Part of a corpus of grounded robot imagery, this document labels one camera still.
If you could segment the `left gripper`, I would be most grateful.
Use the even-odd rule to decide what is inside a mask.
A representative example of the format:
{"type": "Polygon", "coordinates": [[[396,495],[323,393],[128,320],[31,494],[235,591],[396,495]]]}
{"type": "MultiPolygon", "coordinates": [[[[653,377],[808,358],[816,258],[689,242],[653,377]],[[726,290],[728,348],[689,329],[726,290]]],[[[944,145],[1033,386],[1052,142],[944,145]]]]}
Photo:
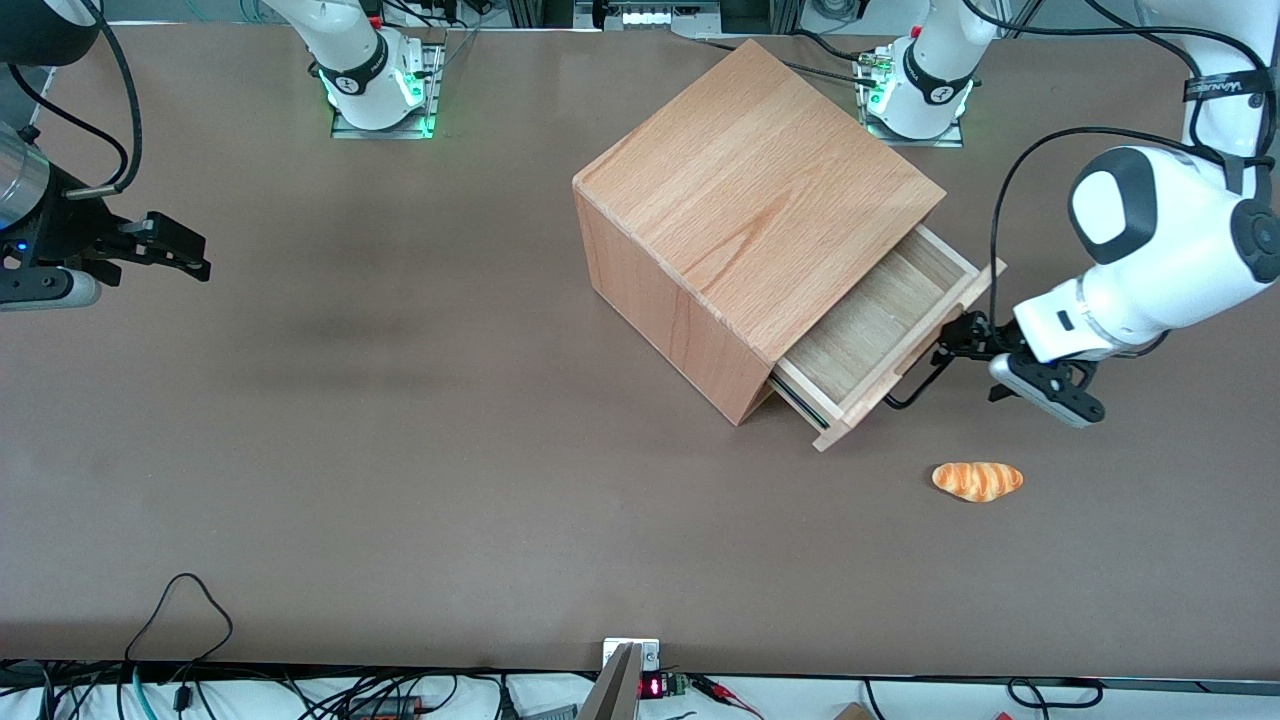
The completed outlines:
{"type": "Polygon", "coordinates": [[[983,311],[961,313],[940,328],[932,364],[948,365],[956,359],[988,363],[1019,351],[1042,364],[1112,356],[1114,287],[1094,277],[1062,282],[1015,305],[1012,319],[993,331],[983,311]]]}

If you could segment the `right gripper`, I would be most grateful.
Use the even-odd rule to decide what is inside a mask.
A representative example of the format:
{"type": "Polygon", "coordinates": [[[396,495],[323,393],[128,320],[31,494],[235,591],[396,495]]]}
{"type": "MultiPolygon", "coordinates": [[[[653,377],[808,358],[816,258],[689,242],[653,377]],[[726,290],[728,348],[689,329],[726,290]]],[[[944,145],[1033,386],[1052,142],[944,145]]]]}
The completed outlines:
{"type": "Polygon", "coordinates": [[[47,188],[36,209],[1,232],[3,259],[35,266],[83,270],[108,287],[118,287],[122,269],[114,259],[145,266],[166,266],[198,282],[209,282],[212,265],[205,259],[206,240],[160,211],[147,211],[131,223],[133,242],[124,238],[128,223],[102,199],[68,200],[64,192],[84,183],[59,167],[50,167],[47,188]]]}

